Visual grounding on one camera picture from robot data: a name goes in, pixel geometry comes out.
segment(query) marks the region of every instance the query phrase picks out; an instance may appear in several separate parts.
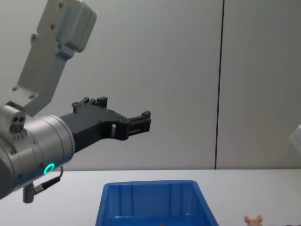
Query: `table surface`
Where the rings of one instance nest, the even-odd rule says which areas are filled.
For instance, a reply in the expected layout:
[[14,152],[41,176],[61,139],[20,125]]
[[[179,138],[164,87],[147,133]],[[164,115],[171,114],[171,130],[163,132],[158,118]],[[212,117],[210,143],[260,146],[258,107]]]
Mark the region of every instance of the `table surface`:
[[32,204],[22,203],[22,190],[2,199],[0,225],[94,226],[106,183],[166,179],[197,181],[221,226],[244,226],[246,214],[262,214],[264,226],[301,224],[301,170],[287,169],[64,172],[62,181]]

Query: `toy pig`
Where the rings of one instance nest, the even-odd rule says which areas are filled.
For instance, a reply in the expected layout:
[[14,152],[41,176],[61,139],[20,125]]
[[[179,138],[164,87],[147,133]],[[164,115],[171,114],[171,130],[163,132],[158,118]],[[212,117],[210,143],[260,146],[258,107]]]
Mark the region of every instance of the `toy pig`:
[[245,216],[245,222],[248,224],[248,226],[262,226],[262,221],[263,219],[261,215],[257,216],[256,220],[250,220],[248,216]]

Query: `green led ring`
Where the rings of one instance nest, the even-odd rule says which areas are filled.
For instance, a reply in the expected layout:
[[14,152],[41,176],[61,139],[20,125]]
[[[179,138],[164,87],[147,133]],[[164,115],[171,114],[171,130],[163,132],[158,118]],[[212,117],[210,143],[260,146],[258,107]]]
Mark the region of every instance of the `green led ring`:
[[44,174],[50,173],[54,168],[55,168],[55,164],[54,164],[54,163],[50,163],[50,164],[47,165],[46,168],[44,169]]

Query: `blue container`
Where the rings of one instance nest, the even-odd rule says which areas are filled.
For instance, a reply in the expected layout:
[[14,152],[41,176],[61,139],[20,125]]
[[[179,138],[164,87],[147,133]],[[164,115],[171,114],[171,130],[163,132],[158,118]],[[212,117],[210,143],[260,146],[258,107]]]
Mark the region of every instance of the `blue container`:
[[96,226],[218,226],[198,184],[189,180],[110,183]]

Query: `white wall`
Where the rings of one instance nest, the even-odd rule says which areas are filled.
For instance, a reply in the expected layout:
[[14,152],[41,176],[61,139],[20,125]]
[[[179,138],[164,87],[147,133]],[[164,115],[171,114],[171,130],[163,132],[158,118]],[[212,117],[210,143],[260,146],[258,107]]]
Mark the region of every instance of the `white wall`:
[[[39,115],[63,115],[83,97],[107,96],[127,117],[152,111],[151,131],[103,140],[67,170],[212,169],[222,0],[87,0],[98,15],[83,53],[67,65]],[[45,0],[3,0],[0,97],[24,65]]]
[[301,1],[226,0],[217,167],[298,168]]

